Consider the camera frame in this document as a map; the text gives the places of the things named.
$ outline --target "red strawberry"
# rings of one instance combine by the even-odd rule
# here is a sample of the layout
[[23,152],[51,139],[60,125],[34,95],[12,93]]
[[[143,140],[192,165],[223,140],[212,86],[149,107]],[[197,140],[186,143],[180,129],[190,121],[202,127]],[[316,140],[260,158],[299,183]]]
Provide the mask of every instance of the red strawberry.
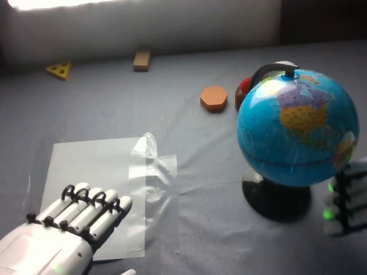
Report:
[[250,77],[245,78],[241,82],[240,88],[241,88],[241,91],[243,92],[244,95],[248,94],[249,88],[250,88],[250,83],[251,83],[251,78]]

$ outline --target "transparent plastic tape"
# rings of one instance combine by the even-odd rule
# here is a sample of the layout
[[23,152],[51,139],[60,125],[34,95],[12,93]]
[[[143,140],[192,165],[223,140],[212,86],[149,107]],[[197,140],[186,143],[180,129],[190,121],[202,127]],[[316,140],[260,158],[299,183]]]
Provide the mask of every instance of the transparent plastic tape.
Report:
[[172,199],[176,156],[158,157],[157,141],[151,133],[129,139],[55,143],[49,155],[43,168],[35,165],[31,171],[23,214],[38,214],[58,199],[59,189],[68,184],[87,182],[91,188],[114,189],[120,197],[132,198],[132,209],[94,259],[143,257],[145,245],[154,238]]

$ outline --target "purple landmass on globe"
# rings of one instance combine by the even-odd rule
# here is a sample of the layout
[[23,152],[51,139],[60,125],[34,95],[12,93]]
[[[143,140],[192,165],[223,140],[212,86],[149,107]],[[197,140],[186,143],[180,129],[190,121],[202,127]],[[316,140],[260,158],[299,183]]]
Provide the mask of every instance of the purple landmass on globe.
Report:
[[307,89],[306,91],[304,87],[301,86],[297,86],[291,91],[282,93],[277,99],[282,108],[305,105],[312,105],[313,107],[320,108],[328,101],[325,92],[314,89]]

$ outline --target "brown rectangular block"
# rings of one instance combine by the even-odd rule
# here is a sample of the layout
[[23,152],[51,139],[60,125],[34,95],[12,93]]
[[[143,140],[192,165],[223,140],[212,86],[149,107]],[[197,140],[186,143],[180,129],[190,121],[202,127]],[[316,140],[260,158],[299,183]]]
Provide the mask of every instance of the brown rectangular block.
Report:
[[151,53],[149,50],[142,50],[136,53],[134,59],[134,72],[147,72],[150,64]]

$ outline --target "black globe base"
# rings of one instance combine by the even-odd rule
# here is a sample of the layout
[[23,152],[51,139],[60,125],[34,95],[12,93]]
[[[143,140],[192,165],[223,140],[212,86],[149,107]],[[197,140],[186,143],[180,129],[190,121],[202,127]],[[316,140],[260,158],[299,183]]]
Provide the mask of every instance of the black globe base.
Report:
[[294,221],[307,213],[311,202],[309,187],[290,187],[263,179],[242,180],[247,202],[262,216],[275,221]]

